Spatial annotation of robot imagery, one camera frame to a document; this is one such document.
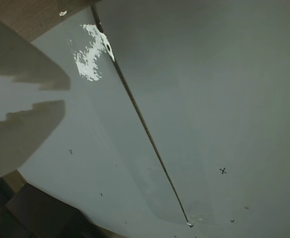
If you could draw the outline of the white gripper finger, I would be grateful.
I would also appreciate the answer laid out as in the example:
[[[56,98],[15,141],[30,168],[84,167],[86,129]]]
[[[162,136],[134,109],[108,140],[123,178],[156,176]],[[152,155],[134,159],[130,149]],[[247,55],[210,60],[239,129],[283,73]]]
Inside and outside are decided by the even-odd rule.
[[[47,55],[0,21],[0,76],[38,84],[41,90],[69,90],[70,78]]]
[[[0,178],[20,168],[64,116],[63,100],[35,103],[30,110],[6,114],[0,121]]]

